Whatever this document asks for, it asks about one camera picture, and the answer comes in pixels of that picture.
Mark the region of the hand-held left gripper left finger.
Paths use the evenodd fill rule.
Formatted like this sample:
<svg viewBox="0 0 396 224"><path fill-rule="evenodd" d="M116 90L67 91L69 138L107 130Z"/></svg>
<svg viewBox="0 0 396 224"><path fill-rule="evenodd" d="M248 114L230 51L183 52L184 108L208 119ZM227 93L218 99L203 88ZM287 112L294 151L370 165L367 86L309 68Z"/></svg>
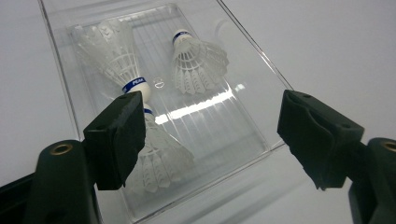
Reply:
<svg viewBox="0 0 396 224"><path fill-rule="evenodd" d="M87 152L95 164L99 190L125 184L145 145L146 124L141 91L123 94L108 105L83 131Z"/></svg>

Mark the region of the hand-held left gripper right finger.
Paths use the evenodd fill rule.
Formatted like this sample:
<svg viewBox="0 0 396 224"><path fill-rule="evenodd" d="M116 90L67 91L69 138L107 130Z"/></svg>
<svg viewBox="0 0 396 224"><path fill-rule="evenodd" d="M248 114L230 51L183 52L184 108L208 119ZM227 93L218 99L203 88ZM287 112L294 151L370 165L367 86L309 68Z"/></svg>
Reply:
<svg viewBox="0 0 396 224"><path fill-rule="evenodd" d="M312 95L285 90L277 133L318 189L341 188L364 128Z"/></svg>

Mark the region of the white feather shuttlecock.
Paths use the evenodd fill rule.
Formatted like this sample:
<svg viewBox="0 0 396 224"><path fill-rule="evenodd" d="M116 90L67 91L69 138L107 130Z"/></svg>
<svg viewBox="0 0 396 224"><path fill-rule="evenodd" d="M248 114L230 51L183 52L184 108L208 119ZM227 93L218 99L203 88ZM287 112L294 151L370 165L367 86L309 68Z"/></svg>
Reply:
<svg viewBox="0 0 396 224"><path fill-rule="evenodd" d="M89 28L79 28L78 52L99 72L118 84L123 93L140 91L144 103L151 90L141 74L132 27L127 21L105 20Z"/></svg>
<svg viewBox="0 0 396 224"><path fill-rule="evenodd" d="M142 195L169 188L180 181L194 165L193 154L155 121L152 108L144 104L145 145L127 179L132 192Z"/></svg>
<svg viewBox="0 0 396 224"><path fill-rule="evenodd" d="M220 46L195 38L179 29L173 36L172 78L183 94L213 90L227 73L227 52Z"/></svg>

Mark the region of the clear plastic tray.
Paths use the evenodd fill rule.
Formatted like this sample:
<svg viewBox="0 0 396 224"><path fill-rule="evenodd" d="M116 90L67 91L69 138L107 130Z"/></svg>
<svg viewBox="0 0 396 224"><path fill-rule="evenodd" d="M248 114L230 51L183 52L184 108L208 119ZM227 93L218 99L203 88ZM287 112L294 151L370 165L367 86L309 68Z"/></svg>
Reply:
<svg viewBox="0 0 396 224"><path fill-rule="evenodd" d="M106 224L140 224L260 161L282 146L276 132L288 85L222 0L38 0L64 80L77 132L121 94L120 85L82 59L78 37L104 20L132 27L154 120L193 155L180 180L154 192L126 185L98 192ZM220 45L224 77L204 93L181 93L172 77L178 29Z"/></svg>

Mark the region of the white table sheet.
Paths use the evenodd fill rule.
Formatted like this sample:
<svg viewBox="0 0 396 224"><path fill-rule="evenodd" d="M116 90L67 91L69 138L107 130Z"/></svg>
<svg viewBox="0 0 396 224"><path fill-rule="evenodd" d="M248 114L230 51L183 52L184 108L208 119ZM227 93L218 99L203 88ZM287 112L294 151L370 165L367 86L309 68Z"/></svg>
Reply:
<svg viewBox="0 0 396 224"><path fill-rule="evenodd" d="M225 0L297 91L396 139L396 0ZM0 187L74 136L38 0L0 0ZM352 224L346 189L318 190L286 149L158 224Z"/></svg>

